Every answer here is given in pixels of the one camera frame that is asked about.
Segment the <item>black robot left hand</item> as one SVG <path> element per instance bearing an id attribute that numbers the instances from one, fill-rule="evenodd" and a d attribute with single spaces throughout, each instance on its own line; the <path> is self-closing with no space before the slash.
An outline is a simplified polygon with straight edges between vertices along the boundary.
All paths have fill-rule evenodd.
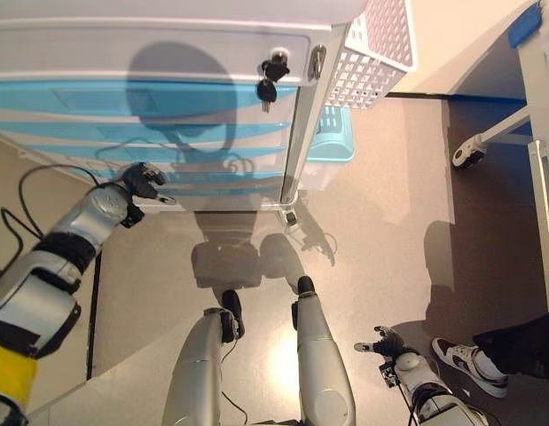
<path id="1" fill-rule="evenodd" d="M 151 163 L 136 162 L 121 168 L 114 178 L 114 183 L 130 197 L 155 200 L 167 205 L 176 204 L 173 197 L 159 191 L 159 187 L 167 183 L 166 176 Z"/>

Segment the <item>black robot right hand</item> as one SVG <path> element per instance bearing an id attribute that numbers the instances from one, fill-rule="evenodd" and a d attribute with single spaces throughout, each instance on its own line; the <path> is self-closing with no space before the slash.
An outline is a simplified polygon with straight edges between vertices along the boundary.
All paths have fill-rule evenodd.
<path id="1" fill-rule="evenodd" d="M 400 355 L 405 347 L 404 339 L 391 327 L 376 326 L 374 332 L 380 340 L 374 343 L 355 343 L 354 349 L 359 352 L 372 352 L 384 358 L 394 358 Z"/>

